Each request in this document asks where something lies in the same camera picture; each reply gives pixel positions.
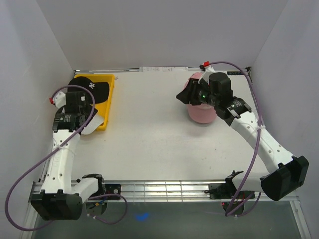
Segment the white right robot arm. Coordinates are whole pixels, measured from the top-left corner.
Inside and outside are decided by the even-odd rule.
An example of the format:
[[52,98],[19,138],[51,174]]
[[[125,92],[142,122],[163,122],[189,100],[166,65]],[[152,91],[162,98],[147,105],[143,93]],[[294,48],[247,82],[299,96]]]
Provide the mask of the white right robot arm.
[[278,201],[304,184],[309,162],[284,149],[262,126],[251,107],[233,96],[231,80],[222,72],[210,73],[206,79],[189,79],[176,98],[186,105],[207,104],[217,116],[237,131],[248,144],[257,149],[258,156],[268,170],[259,179],[259,191]]

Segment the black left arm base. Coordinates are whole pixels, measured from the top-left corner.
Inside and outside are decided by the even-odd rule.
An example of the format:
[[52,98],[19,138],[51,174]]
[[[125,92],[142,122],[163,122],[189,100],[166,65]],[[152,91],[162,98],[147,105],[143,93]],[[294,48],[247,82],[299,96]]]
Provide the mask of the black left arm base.
[[[105,184],[105,193],[106,194],[121,194],[122,185],[121,184]],[[118,196],[108,196],[104,198],[97,198],[93,200],[89,200],[85,204],[85,209],[87,213],[100,216],[103,215],[108,207],[108,202],[117,202],[120,201],[120,197]]]

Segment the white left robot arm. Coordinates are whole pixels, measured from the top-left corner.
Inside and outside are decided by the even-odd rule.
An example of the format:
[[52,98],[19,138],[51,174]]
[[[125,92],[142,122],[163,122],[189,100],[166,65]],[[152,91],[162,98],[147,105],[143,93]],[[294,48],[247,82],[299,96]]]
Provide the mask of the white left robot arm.
[[87,174],[71,185],[71,174],[77,144],[81,135],[93,133],[101,124],[94,118],[96,109],[87,92],[67,92],[65,105],[55,114],[53,122],[53,155],[39,194],[31,196],[31,205],[45,221],[77,220],[82,204],[106,193],[101,174]]

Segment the black cap white logo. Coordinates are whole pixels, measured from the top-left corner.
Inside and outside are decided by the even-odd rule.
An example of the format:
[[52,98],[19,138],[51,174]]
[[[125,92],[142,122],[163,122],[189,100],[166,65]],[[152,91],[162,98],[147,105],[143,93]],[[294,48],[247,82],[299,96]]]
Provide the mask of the black cap white logo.
[[100,104],[108,100],[110,86],[107,82],[93,82],[87,77],[80,76],[73,78],[68,85],[84,87],[94,96],[95,103]]

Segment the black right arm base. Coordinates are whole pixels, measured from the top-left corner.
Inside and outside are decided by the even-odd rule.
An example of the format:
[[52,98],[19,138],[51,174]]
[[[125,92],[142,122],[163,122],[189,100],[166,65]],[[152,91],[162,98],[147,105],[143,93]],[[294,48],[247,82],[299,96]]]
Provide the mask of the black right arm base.
[[[237,188],[235,187],[233,183],[233,179],[242,174],[243,171],[234,171],[225,178],[224,183],[220,184],[209,184],[208,185],[208,190],[205,190],[204,193],[209,195],[209,198],[212,200],[217,200],[217,199],[230,199],[234,197]],[[250,199],[255,198],[255,192],[252,191],[240,191],[237,197],[234,200],[234,203],[230,207],[230,211],[234,210],[238,206],[240,206],[235,212],[234,216],[242,215],[244,213],[245,206],[243,202],[249,197]]]

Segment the pink cap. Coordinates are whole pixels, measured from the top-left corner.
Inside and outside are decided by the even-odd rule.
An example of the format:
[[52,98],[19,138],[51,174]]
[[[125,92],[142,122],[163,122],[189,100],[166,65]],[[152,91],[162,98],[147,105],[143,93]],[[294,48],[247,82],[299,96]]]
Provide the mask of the pink cap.
[[201,124],[209,124],[215,121],[217,118],[214,107],[207,104],[201,104],[198,106],[186,105],[190,118]]

